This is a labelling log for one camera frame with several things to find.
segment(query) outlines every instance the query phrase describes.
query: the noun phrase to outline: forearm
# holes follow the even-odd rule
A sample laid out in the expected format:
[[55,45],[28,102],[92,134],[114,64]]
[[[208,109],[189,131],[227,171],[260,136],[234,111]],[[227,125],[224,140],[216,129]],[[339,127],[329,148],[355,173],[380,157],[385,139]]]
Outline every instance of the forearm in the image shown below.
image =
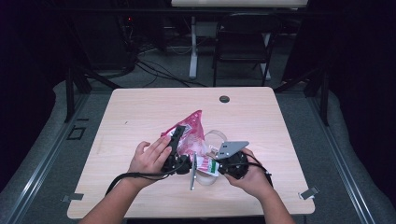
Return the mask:
[[79,223],[121,223],[139,192],[129,179],[122,179]]
[[285,204],[281,201],[277,192],[272,189],[258,198],[262,204],[266,224],[291,224],[295,223]]

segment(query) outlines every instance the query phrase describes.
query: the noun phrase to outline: silver floor strip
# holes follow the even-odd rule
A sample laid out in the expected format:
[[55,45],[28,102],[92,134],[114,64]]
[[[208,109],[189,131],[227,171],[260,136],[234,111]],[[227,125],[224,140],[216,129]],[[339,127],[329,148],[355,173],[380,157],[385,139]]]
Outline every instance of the silver floor strip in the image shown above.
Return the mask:
[[318,112],[318,103],[315,101],[314,98],[308,97],[308,103],[311,106],[311,109],[314,112],[314,115],[320,124],[322,131],[325,133],[327,140],[332,149],[332,159],[335,163],[335,167],[337,168],[338,172],[340,173],[341,179],[344,182],[346,187],[346,191],[349,194],[349,197],[355,206],[356,212],[361,219],[361,223],[375,223],[373,216],[371,215],[366,202],[364,201],[361,191],[359,190],[358,185],[353,178],[352,173],[350,173],[349,168],[347,166],[346,161],[344,160],[343,153],[341,152],[337,142],[332,135],[332,130],[330,127],[323,124],[319,112]]
[[21,196],[16,201],[14,207],[11,210],[10,216],[6,223],[21,223],[23,216],[26,214],[30,204],[32,203],[35,195],[40,189],[42,183],[44,182],[47,174],[50,171],[52,164],[55,162],[60,150],[61,144],[66,137],[66,135],[72,130],[73,123],[78,117],[79,112],[85,105],[89,98],[89,95],[82,94],[78,97],[76,101],[76,112],[74,116],[70,119],[68,123],[59,131],[51,150],[44,156],[43,160],[35,168],[35,172],[26,184]]

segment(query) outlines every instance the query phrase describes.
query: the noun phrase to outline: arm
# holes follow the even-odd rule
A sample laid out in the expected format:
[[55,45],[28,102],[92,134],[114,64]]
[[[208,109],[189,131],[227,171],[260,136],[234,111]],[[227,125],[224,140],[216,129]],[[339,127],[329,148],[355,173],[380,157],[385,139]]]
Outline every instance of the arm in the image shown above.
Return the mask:
[[[243,152],[254,157],[253,152],[247,148],[244,148]],[[248,161],[255,162],[250,157],[248,157]],[[262,205],[262,211],[264,212],[265,223],[294,223],[285,204],[283,204],[279,195],[270,185],[259,167],[249,166],[247,174],[241,179],[235,179],[230,175],[225,175],[225,177],[231,185],[243,189],[246,193],[259,200]]]
[[[159,173],[171,152],[171,148],[167,147],[169,141],[170,137],[164,136],[152,145],[147,142],[140,143],[128,173]],[[139,191],[154,182],[145,178],[122,179],[79,223],[121,223]]]

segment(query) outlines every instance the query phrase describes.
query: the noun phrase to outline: wooden table top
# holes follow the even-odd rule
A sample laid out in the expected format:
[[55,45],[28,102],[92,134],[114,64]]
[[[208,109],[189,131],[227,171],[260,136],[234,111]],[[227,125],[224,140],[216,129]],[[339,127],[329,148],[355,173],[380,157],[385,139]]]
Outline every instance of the wooden table top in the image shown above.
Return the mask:
[[[222,95],[230,97],[222,103]],[[219,130],[229,141],[249,141],[263,166],[272,173],[274,188],[291,214],[311,214],[312,199],[274,92],[266,87],[162,88],[113,91],[93,141],[67,215],[84,217],[105,196],[111,181],[125,173],[141,141],[153,143],[162,132],[202,110],[204,132]],[[143,189],[125,217],[233,217],[262,215],[258,200],[231,186],[220,175],[210,186],[191,175],[171,175]]]
[[306,7],[308,0],[172,0],[173,7]]

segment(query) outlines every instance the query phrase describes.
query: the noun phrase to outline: hand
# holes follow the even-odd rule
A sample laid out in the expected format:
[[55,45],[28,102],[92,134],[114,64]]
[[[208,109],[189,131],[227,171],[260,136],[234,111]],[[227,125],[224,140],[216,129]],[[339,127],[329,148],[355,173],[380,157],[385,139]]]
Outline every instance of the hand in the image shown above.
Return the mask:
[[[252,157],[254,154],[247,148],[242,151]],[[247,156],[249,162],[257,163],[253,158]],[[273,193],[274,189],[268,182],[263,170],[260,167],[250,165],[247,174],[241,179],[235,179],[230,175],[225,175],[231,185],[243,189],[246,193],[261,199],[267,194]]]
[[[146,173],[158,174],[163,168],[163,164],[170,155],[172,148],[167,147],[171,140],[170,136],[162,136],[155,143],[150,145],[148,142],[141,142],[134,153],[128,173]],[[146,186],[154,183],[143,177],[128,178],[128,180],[138,189],[141,190]]]

